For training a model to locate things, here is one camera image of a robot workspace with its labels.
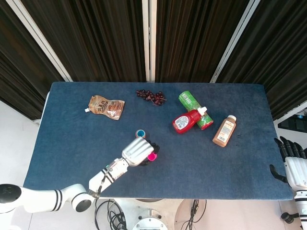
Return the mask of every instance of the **robotic arm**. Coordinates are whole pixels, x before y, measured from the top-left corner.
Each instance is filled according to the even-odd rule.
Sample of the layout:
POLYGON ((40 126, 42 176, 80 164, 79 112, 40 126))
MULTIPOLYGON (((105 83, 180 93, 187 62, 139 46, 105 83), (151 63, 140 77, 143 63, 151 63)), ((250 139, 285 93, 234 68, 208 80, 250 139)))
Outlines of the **robotic arm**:
POLYGON ((307 230, 307 157, 303 148, 283 137, 275 138, 278 144, 285 170, 286 177, 279 175, 273 165, 270 165, 272 175, 284 183, 288 183, 296 192, 294 197, 298 213, 290 215, 287 212, 282 214, 282 219, 292 223, 293 218, 300 217, 303 229, 307 230))
POLYGON ((66 201, 71 202, 77 212, 87 210, 102 191, 108 188, 122 174, 127 172, 128 166, 137 166, 147 161, 147 157, 157 145, 150 144, 143 138, 136 138, 122 152, 120 159, 115 159, 89 181, 89 190, 81 184, 74 184, 61 190, 36 191, 12 184, 0 185, 0 214, 13 211, 23 206, 27 212, 52 212, 60 210, 66 201))

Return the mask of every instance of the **blue tablecloth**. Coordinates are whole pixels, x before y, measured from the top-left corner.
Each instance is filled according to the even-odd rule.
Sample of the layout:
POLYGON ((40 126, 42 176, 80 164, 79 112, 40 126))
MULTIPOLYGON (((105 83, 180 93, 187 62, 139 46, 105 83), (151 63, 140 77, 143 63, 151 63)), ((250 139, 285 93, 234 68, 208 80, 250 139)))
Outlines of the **blue tablecloth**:
POLYGON ((104 197, 291 199, 290 187, 274 179, 269 165, 284 173, 272 116, 262 85, 209 83, 56 82, 52 84, 24 183, 31 189, 61 189, 88 181, 134 140, 135 131, 160 146, 148 166, 129 167, 104 197), (139 89, 162 91, 162 106, 136 96, 139 89), (172 120, 186 112, 178 100, 195 96, 214 124, 175 132, 172 120), (124 100, 121 118, 85 113, 92 95, 124 100), (225 148, 212 139, 221 122, 237 117, 225 148))

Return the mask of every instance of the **green can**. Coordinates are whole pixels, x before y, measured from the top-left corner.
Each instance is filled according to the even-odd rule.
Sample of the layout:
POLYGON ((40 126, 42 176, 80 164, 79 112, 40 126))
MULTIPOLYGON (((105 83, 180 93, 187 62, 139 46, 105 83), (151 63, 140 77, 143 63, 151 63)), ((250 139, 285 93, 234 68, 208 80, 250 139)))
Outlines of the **green can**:
MULTIPOLYGON (((188 112, 193 109, 201 108, 201 105, 198 103, 198 101, 196 101, 195 97, 193 97, 190 91, 184 91, 181 95, 179 95, 179 100, 188 112)), ((204 130, 213 124, 213 120, 207 113, 205 113, 197 124, 201 130, 204 130)))

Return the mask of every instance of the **black curtain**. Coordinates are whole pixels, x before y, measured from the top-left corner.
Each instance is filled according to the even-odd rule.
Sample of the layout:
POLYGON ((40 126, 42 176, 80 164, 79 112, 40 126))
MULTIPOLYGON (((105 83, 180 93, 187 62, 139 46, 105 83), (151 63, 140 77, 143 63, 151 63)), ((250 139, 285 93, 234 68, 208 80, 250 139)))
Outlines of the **black curtain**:
POLYGON ((6 1, 0 1, 0 100, 39 119, 52 82, 62 81, 6 1))
POLYGON ((307 1, 262 0, 217 82, 265 86, 273 118, 307 100, 307 1))
POLYGON ((209 82, 246 0, 159 0, 156 82, 209 82))
POLYGON ((74 81, 146 81, 141 0, 22 0, 74 81))

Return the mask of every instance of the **ketchup bottle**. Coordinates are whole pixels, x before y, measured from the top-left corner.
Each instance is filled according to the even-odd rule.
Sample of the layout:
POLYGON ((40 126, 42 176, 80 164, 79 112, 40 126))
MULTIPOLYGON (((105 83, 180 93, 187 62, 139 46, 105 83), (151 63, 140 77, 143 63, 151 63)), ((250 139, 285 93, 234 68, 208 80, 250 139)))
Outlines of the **ketchup bottle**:
POLYGON ((198 122, 202 116, 205 115, 206 111, 206 107, 198 108, 197 110, 193 109, 190 112, 177 117, 173 121, 173 127, 175 128, 177 133, 185 133, 190 128, 192 128, 193 125, 195 125, 195 123, 198 122))

